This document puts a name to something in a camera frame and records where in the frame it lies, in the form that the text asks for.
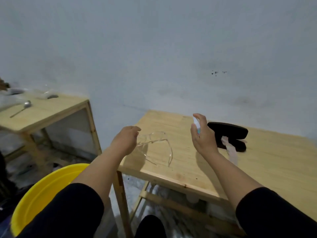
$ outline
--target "yellow plastic tub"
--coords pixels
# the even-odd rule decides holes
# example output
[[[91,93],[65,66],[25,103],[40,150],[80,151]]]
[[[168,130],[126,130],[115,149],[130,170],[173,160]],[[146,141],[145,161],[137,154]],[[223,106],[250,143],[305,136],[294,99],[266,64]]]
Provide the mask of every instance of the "yellow plastic tub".
[[[73,164],[58,169],[38,181],[23,196],[13,212],[11,232],[17,236],[33,218],[47,206],[89,164]]]

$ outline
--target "person's left hand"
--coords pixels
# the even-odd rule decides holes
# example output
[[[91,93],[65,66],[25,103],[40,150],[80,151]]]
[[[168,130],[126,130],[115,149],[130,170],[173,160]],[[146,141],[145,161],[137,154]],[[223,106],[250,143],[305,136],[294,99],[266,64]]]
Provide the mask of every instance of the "person's left hand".
[[[110,147],[123,156],[131,154],[137,145],[137,136],[141,129],[138,126],[126,126],[114,137]]]

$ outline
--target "tabletop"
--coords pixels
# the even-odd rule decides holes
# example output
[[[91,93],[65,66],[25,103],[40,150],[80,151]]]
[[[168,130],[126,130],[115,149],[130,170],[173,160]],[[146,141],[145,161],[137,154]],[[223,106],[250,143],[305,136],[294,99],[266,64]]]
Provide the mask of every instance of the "tabletop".
[[[173,157],[168,166],[166,141],[137,147],[119,171],[145,180],[159,180],[204,197],[227,197],[208,163],[191,139],[191,116],[148,111],[136,124],[142,134],[166,132]],[[317,148],[304,137],[249,128],[247,150],[238,153],[238,167],[295,207],[317,220]],[[219,149],[226,158],[227,152]]]
[[[38,99],[28,94],[23,95],[23,98],[31,101],[32,106],[12,118],[10,116],[23,109],[23,104],[17,104],[0,110],[1,128],[16,133],[23,132],[45,120],[88,102],[88,99],[85,97],[64,94],[58,94],[58,98],[51,99]]]

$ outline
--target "person's right arm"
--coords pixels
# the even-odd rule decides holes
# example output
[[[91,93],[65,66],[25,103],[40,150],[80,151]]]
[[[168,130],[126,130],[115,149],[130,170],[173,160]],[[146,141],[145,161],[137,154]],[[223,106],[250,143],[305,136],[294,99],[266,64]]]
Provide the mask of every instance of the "person's right arm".
[[[208,127],[206,117],[194,117],[201,126],[199,135],[196,126],[191,126],[194,147],[216,173],[248,236],[317,237],[317,223],[313,219],[227,160],[218,151],[215,132]]]

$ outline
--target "small wooden table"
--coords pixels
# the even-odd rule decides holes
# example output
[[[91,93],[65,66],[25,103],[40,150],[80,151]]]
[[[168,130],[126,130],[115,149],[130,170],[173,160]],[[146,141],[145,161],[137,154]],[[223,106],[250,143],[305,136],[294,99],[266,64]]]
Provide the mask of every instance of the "small wooden table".
[[[145,160],[145,156],[137,150],[138,147],[122,160],[113,184],[127,237],[133,237],[130,222],[141,199],[180,211],[191,218],[215,226],[220,232],[243,235],[234,224],[147,192],[149,182],[146,182],[129,215],[122,173],[185,194],[195,194],[202,200],[231,209],[214,171],[192,144],[192,122],[192,117],[189,116],[150,110],[136,124],[142,129],[140,134],[165,131],[173,150],[173,159],[168,167],[168,157],[162,157],[161,146],[149,144],[147,156],[155,164]],[[317,220],[317,148],[314,144],[299,136],[256,128],[248,130],[247,150],[238,154],[238,167]],[[219,151],[228,158],[226,150]]]
[[[58,98],[52,99],[37,99],[28,94],[24,96],[27,100],[31,101],[32,106],[12,118],[10,116],[23,109],[23,105],[14,105],[1,110],[0,128],[14,132],[22,137],[25,142],[24,150],[31,154],[43,175],[49,174],[51,170],[46,166],[45,156],[38,150],[31,134],[41,131],[43,136],[49,140],[45,127],[81,109],[87,111],[93,143],[97,155],[101,154],[91,107],[87,98],[64,94],[58,94]]]

